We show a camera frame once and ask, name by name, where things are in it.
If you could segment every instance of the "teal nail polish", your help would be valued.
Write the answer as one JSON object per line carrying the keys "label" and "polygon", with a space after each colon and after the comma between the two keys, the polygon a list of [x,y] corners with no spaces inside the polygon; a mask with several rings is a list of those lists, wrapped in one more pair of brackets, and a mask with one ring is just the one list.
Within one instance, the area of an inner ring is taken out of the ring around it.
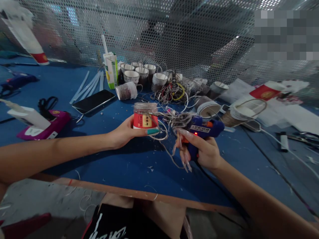
{"label": "teal nail polish", "polygon": [[148,129],[148,130],[147,130],[147,135],[155,134],[155,133],[158,133],[158,132],[159,132],[158,129]]}

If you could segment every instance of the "clothing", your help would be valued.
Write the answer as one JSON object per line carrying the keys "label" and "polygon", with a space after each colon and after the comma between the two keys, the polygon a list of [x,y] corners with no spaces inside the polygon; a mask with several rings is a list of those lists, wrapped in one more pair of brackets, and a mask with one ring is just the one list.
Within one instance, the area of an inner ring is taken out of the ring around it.
{"label": "clothing", "polygon": [[82,239],[169,238],[151,219],[135,208],[102,204],[96,207]]}
{"label": "clothing", "polygon": [[2,230],[1,230],[1,228],[0,228],[0,239],[4,239],[4,234],[3,234]]}

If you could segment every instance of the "wooden table edge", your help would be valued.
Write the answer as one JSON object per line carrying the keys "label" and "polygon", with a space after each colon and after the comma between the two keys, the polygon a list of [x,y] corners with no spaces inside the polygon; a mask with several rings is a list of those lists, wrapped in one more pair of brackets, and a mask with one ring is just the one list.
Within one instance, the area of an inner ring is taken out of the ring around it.
{"label": "wooden table edge", "polygon": [[217,211],[217,212],[221,212],[225,214],[239,215],[238,212],[231,207],[219,206],[219,205],[209,204],[204,202],[197,202],[197,201],[167,196],[163,194],[118,188],[118,187],[108,186],[104,184],[91,183],[91,182],[86,182],[82,180],[70,179],[70,178],[61,178],[58,176],[53,176],[53,175],[44,174],[44,173],[35,174],[30,178],[35,180],[45,181],[45,182],[66,185],[66,186],[81,187],[81,188],[91,189],[91,190],[100,191],[100,192],[114,193],[114,194],[127,196],[131,198],[144,199],[144,200],[150,200],[150,201],[156,200],[156,201],[161,201],[164,203],[175,204],[179,206],[185,206],[185,207],[195,208],[195,209],[204,210],[204,211]]}

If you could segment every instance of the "tangled wires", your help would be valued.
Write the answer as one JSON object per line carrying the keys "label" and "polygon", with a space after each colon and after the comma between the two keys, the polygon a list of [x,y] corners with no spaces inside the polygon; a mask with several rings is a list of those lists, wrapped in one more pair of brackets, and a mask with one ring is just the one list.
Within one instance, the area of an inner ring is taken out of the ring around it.
{"label": "tangled wires", "polygon": [[174,102],[186,102],[190,94],[190,87],[184,81],[169,82],[151,96],[152,100],[158,100],[160,104],[167,105]]}
{"label": "tangled wires", "polygon": [[196,115],[195,112],[176,113],[175,110],[167,111],[167,113],[157,112],[156,115],[163,118],[163,121],[167,122],[168,126],[174,131],[175,128],[185,128],[187,124],[192,120],[192,117]]}

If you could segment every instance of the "left hand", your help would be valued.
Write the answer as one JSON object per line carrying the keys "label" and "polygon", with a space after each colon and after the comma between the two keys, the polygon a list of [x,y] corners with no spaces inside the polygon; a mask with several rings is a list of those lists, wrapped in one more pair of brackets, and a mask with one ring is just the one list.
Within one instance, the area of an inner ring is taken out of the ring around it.
{"label": "left hand", "polygon": [[131,115],[115,130],[107,134],[111,149],[119,149],[134,137],[147,136],[147,129],[133,129],[134,115]]}

